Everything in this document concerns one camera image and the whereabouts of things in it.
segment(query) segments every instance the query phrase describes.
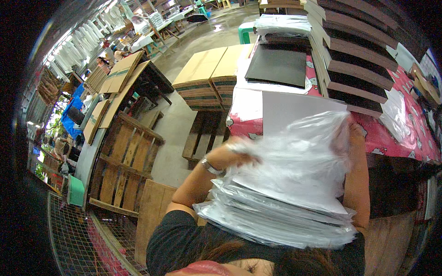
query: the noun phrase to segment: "concrete floor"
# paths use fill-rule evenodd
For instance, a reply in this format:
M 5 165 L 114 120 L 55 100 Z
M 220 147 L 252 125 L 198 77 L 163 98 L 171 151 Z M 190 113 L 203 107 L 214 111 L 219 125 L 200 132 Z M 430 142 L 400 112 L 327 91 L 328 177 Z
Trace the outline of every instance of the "concrete floor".
M 195 27 L 173 43 L 165 54 L 152 60 L 171 83 L 194 53 L 239 44 L 238 26 L 259 18 L 258 4 L 255 3 L 242 8 L 221 10 L 218 13 L 221 16 L 212 14 L 214 16 L 210 22 Z M 255 40 L 256 35 L 250 34 L 250 41 Z M 152 177 L 158 183 L 179 187 L 191 172 L 188 170 L 188 161 L 181 154 L 197 112 L 192 111 L 176 92 L 170 94 L 169 99 L 173 103 L 171 106 L 161 99 L 155 108 L 161 110 L 164 117 L 158 121 L 154 130 L 166 142 L 158 151 Z

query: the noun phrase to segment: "stool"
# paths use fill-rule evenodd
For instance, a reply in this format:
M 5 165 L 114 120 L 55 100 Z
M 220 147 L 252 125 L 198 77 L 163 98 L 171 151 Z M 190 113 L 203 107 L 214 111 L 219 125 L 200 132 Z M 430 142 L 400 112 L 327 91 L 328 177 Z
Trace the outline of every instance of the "stool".
M 207 12 L 206 12 L 206 9 L 204 7 L 199 7 L 198 10 L 199 10 L 199 13 L 202 13 L 202 14 L 204 14 L 207 17 Z
M 224 8 L 226 8 L 226 6 L 229 6 L 229 8 L 231 8 L 232 6 L 230 5 L 230 1 L 229 0 L 222 0 L 222 5 Z
M 253 22 L 242 23 L 238 27 L 238 36 L 240 37 L 240 44 L 250 44 L 250 36 L 248 33 L 253 32 Z

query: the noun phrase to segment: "metal grid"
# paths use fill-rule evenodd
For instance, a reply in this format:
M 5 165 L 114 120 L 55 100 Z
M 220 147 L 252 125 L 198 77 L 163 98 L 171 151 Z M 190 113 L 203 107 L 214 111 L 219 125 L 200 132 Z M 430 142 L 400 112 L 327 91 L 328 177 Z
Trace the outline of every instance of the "metal grid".
M 62 275 L 131 275 L 92 219 L 54 193 L 48 196 L 50 239 Z
M 98 215 L 100 223 L 105 225 L 119 244 L 125 249 L 125 257 L 133 267 L 142 275 L 149 275 L 146 269 L 135 261 L 135 236 L 137 226 L 131 218 L 121 214 Z
M 441 76 L 440 76 L 435 64 L 433 63 L 432 59 L 428 55 L 428 53 L 425 53 L 425 55 L 423 56 L 419 65 L 422 69 L 422 73 L 424 73 L 425 76 L 431 75 L 431 76 L 436 77 L 436 79 L 438 80 L 438 83 L 439 83 L 439 92 L 441 92 L 441 94 L 442 94 Z

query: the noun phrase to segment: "stack of black boards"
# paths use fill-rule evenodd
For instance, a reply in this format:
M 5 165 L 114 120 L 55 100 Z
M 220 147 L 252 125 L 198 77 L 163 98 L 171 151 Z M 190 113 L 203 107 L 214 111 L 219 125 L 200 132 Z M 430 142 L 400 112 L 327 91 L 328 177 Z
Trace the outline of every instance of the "stack of black boards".
M 388 70 L 398 64 L 386 47 L 409 45 L 397 16 L 380 0 L 307 0 L 304 9 L 312 25 L 310 45 L 318 86 L 324 97 L 344 101 L 349 111 L 378 118 L 393 79 Z M 420 60 L 425 46 L 410 51 Z

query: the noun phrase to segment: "metal pole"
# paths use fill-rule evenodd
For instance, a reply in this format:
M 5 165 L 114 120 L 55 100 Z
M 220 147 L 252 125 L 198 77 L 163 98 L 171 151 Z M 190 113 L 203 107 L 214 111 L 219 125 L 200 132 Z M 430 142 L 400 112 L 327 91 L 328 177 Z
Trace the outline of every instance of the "metal pole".
M 153 11 L 157 11 L 155 9 L 155 7 L 152 5 L 152 2 L 150 0 L 147 0 L 147 2 L 149 3 L 150 7 L 152 8 Z
M 150 6 L 152 7 L 152 9 L 153 9 L 154 11 L 156 11 L 156 9 L 154 8 L 154 6 L 153 6 L 152 3 L 150 2 L 150 0 L 148 0 L 148 2 L 149 2 L 149 4 L 150 4 Z M 143 16 L 147 16 L 147 18 L 148 18 L 148 20 L 149 20 L 149 24 L 150 24 L 150 26 L 151 26 L 152 29 L 153 29 L 153 32 L 156 33 L 156 34 L 158 35 L 158 37 L 159 37 L 160 41 L 163 43 L 163 45 L 166 46 L 167 49 L 169 49 L 169 46 L 166 45 L 166 42 L 164 41 L 163 36 L 161 36 L 161 35 L 158 33 L 158 31 L 156 30 L 155 26 L 154 26 L 154 25 L 152 24 L 152 22 L 150 21 L 149 14 L 148 14 L 148 13 L 144 10 L 144 8 L 141 6 L 140 1 L 139 1 L 139 0 L 135 0 L 135 3 L 137 3 L 137 5 L 140 7 L 141 11 L 143 12 Z

